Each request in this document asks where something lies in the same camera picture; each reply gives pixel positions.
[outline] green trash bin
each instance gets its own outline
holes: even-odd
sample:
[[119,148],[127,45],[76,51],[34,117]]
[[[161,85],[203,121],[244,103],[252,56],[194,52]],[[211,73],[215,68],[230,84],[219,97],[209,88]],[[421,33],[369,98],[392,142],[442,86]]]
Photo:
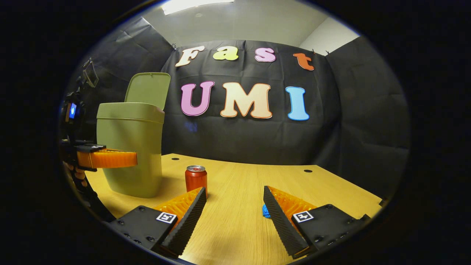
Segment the green trash bin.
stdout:
[[125,102],[102,103],[97,113],[97,142],[110,149],[137,152],[138,164],[104,168],[115,192],[141,198],[158,194],[162,178],[162,126],[170,76],[141,73],[133,76]]

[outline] white wall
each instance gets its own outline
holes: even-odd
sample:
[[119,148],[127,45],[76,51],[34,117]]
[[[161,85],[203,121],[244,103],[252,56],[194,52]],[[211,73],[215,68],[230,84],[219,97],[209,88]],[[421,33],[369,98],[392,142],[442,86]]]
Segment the white wall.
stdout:
[[337,20],[328,17],[300,45],[306,50],[327,55],[340,46],[356,39],[359,35]]

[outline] ceiling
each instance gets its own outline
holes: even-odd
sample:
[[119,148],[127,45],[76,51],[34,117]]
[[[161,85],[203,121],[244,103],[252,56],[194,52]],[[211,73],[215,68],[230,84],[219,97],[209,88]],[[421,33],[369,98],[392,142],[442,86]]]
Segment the ceiling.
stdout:
[[143,17],[176,46],[215,40],[254,40],[299,47],[328,15],[296,0],[234,0],[167,16],[156,6]]

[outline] blue letter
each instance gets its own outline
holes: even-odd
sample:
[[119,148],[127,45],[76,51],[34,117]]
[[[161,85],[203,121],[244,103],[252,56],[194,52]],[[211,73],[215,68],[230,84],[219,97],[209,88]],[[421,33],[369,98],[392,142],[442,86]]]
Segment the blue letter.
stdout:
[[289,86],[286,88],[286,92],[290,94],[291,99],[291,112],[288,113],[288,118],[295,121],[305,121],[309,119],[309,115],[306,113],[304,107],[304,92],[301,87]]

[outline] ceiling light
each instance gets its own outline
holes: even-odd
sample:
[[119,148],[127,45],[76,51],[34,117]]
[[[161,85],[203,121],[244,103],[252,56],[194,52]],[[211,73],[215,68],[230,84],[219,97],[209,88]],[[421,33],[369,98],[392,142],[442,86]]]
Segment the ceiling light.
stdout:
[[170,0],[162,5],[162,10],[165,15],[168,15],[197,6],[231,2],[234,2],[234,0]]

